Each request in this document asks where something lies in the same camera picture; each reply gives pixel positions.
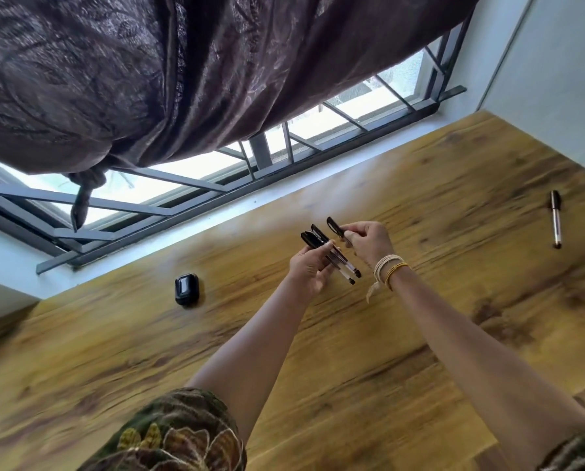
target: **person's left hand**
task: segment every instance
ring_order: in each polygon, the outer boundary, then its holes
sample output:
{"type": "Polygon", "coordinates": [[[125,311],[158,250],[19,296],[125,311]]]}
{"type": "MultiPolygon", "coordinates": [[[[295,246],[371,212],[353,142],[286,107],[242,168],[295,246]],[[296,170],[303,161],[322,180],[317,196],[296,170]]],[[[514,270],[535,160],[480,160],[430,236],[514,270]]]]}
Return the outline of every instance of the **person's left hand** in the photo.
{"type": "Polygon", "coordinates": [[[291,258],[287,279],[295,287],[300,288],[301,292],[307,292],[310,298],[316,296],[323,290],[335,270],[326,258],[332,248],[334,241],[329,241],[317,249],[304,247],[291,258]]]}

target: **yellow bracelet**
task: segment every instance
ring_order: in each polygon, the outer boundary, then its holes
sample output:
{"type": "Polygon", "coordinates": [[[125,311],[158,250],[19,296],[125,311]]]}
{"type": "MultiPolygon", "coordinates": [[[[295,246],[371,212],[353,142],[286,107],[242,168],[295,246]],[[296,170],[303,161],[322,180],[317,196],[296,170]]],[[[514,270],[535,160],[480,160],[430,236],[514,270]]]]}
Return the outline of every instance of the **yellow bracelet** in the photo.
{"type": "Polygon", "coordinates": [[[399,268],[401,268],[402,266],[408,266],[408,263],[406,262],[400,262],[399,264],[396,264],[395,266],[392,266],[389,269],[389,272],[386,274],[386,279],[384,280],[384,284],[386,285],[387,288],[389,288],[391,291],[393,289],[391,289],[391,285],[389,284],[389,279],[391,278],[391,274],[393,274],[395,271],[397,271],[399,268]]]}

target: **sleeve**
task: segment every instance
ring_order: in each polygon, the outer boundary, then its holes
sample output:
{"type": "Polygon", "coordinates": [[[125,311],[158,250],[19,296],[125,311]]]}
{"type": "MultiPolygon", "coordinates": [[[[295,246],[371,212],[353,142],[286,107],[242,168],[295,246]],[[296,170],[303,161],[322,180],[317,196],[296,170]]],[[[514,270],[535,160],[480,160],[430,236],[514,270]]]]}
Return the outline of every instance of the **sleeve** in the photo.
{"type": "Polygon", "coordinates": [[[234,419],[213,393],[182,388],[137,412],[79,471],[243,471],[234,419]]]}
{"type": "Polygon", "coordinates": [[[538,471],[585,471],[585,431],[557,446],[538,471]]]}

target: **wooden table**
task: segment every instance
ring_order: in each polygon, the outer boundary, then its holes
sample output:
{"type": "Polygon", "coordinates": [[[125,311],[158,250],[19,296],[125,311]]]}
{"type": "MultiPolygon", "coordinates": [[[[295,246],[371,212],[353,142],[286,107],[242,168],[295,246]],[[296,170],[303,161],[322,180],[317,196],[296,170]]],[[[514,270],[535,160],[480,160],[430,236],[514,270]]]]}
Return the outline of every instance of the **wooden table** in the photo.
{"type": "MultiPolygon", "coordinates": [[[[283,278],[300,231],[328,215],[384,222],[454,306],[585,390],[585,169],[481,112],[41,302],[0,341],[0,470],[75,468],[182,386],[283,278]],[[186,272],[205,287],[189,311],[172,293],[186,272]]],[[[439,470],[494,443],[398,300],[366,303],[363,274],[356,286],[334,277],[307,312],[250,469],[439,470]]]]}

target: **forearm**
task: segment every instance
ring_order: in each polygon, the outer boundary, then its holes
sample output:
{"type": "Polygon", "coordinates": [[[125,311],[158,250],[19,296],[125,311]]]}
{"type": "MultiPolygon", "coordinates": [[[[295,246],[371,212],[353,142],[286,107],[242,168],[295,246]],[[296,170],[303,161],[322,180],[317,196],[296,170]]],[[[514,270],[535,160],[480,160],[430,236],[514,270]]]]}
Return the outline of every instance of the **forearm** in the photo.
{"type": "Polygon", "coordinates": [[[287,277],[187,384],[215,393],[227,405],[245,443],[309,303],[287,277]]]}
{"type": "Polygon", "coordinates": [[[585,429],[585,411],[509,348],[452,308],[409,268],[391,287],[412,313],[430,348],[489,429],[524,469],[585,429]]]}

